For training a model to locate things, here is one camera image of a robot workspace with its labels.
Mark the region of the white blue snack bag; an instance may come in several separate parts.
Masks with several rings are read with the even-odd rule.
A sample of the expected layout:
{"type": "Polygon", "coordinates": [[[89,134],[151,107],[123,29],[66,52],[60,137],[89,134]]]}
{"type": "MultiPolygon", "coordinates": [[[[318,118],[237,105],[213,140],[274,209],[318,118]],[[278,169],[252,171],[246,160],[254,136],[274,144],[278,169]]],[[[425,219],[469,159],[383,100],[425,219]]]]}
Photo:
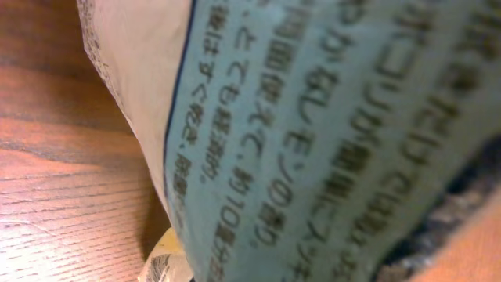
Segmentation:
{"type": "Polygon", "coordinates": [[[498,0],[80,1],[170,228],[141,281],[497,281],[498,0]]]}

